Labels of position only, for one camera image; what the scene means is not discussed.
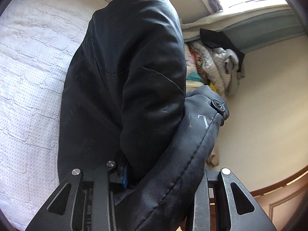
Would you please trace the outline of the grey polka dot blanket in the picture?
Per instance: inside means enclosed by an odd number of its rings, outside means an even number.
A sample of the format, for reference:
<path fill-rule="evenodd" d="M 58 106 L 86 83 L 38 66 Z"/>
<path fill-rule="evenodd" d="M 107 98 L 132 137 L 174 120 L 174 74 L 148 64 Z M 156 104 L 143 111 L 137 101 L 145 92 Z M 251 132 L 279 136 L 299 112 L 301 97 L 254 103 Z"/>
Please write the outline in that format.
<path fill-rule="evenodd" d="M 231 74 L 225 68 L 227 52 L 223 48 L 211 49 L 200 41 L 193 41 L 189 47 L 202 58 L 202 69 L 209 81 L 216 87 L 219 95 L 226 95 L 231 81 Z"/>

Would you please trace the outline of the yellow pillow with black crosses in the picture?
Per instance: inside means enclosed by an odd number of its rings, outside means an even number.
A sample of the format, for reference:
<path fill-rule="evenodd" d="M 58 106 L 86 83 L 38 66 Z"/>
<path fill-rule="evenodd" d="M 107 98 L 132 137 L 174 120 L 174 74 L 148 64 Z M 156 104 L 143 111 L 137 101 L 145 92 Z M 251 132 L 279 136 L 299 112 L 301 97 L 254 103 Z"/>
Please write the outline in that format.
<path fill-rule="evenodd" d="M 215 93 L 218 93 L 218 91 L 217 91 L 217 89 L 216 89 L 216 87 L 215 87 L 215 85 L 214 85 L 213 83 L 210 83 L 210 84 L 209 84 L 209 87 L 210 87 L 211 90 L 213 90 Z"/>

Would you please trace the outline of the white quilted bed cover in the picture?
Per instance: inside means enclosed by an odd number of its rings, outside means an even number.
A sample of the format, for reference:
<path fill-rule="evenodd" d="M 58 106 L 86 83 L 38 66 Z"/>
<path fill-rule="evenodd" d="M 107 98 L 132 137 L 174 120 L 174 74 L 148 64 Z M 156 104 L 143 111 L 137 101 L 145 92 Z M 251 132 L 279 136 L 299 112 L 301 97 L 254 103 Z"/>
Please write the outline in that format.
<path fill-rule="evenodd" d="M 66 72 L 105 0 L 12 0 L 1 15 L 1 210 L 25 230 L 59 183 Z"/>

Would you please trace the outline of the brown checked cloth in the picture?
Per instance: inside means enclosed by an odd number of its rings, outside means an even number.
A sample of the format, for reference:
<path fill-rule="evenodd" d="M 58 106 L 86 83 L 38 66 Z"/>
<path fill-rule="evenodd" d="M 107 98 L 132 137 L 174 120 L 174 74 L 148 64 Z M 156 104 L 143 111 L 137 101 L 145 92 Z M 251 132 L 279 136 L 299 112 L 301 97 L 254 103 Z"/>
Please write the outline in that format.
<path fill-rule="evenodd" d="M 216 167 L 219 165 L 219 149 L 217 146 L 215 146 L 209 155 L 206 164 L 208 167 Z"/>

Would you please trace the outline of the grey garment on pile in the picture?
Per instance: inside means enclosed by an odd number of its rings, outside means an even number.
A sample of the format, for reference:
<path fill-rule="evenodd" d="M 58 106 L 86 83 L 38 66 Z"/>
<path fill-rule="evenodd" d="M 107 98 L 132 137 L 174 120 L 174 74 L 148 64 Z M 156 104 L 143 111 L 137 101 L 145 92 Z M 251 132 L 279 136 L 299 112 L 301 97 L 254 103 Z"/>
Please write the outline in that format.
<path fill-rule="evenodd" d="M 245 77 L 245 72 L 238 71 L 240 67 L 239 58 L 231 49 L 226 49 L 226 59 L 224 61 L 224 68 L 226 74 L 230 74 L 230 82 L 226 90 L 227 96 L 235 96 L 238 91 L 240 80 Z"/>

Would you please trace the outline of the black garment on pile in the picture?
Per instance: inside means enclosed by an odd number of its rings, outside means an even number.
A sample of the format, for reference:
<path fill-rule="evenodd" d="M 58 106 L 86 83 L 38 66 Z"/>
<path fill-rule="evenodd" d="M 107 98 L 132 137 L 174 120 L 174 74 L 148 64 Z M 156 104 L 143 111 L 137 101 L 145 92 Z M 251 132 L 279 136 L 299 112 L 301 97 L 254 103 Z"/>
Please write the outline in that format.
<path fill-rule="evenodd" d="M 236 53 L 239 59 L 239 68 L 237 72 L 241 73 L 243 71 L 243 60 L 245 54 L 241 52 L 233 43 L 232 41 L 225 35 L 224 32 L 220 31 L 212 31 L 201 28 L 199 31 L 200 40 L 201 42 L 211 48 L 223 48 L 223 49 L 231 49 L 234 53 Z"/>

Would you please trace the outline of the leopard print folded fabric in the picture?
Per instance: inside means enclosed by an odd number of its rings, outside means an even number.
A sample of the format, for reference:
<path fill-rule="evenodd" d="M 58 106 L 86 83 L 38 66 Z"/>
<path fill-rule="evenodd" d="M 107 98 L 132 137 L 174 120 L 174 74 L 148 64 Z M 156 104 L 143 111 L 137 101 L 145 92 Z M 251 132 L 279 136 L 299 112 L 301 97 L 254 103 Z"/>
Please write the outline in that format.
<path fill-rule="evenodd" d="M 198 75 L 201 77 L 203 84 L 209 85 L 210 81 L 207 77 L 206 72 L 203 69 L 203 58 L 201 57 L 200 53 L 198 53 L 195 49 L 189 49 L 189 51 L 195 60 L 196 70 Z"/>

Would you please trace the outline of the purple floral folded quilt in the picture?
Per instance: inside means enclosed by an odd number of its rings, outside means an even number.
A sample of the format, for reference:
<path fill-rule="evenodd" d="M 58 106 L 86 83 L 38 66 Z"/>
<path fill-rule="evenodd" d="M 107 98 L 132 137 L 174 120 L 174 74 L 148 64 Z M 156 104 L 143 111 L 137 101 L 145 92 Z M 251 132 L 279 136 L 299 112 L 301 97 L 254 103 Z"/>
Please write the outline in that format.
<path fill-rule="evenodd" d="M 189 51 L 187 44 L 184 44 L 185 48 L 185 60 L 186 60 L 186 75 L 189 76 L 191 73 L 196 71 L 195 61 Z"/>

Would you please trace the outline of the dark navy padded jacket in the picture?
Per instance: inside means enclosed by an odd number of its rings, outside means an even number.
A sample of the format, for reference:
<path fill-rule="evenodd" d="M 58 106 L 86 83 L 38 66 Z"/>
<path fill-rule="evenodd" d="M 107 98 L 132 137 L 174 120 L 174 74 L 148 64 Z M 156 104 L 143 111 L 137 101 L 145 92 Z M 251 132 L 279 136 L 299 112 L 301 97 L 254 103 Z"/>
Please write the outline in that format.
<path fill-rule="evenodd" d="M 67 71 L 57 170 L 91 180 L 122 151 L 128 192 L 116 197 L 118 230 L 176 230 L 202 181 L 223 98 L 187 91 L 184 42 L 169 0 L 113 0 L 94 12 Z"/>

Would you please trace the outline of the cream peach striped blanket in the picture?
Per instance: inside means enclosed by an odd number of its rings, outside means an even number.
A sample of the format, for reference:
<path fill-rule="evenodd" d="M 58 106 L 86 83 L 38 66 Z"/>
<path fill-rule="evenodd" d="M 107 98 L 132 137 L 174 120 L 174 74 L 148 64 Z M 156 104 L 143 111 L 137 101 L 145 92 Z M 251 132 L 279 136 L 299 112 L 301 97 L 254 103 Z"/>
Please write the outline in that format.
<path fill-rule="evenodd" d="M 186 82 L 186 91 L 195 90 L 204 85 L 202 82 L 198 81 L 186 80 L 185 82 Z"/>

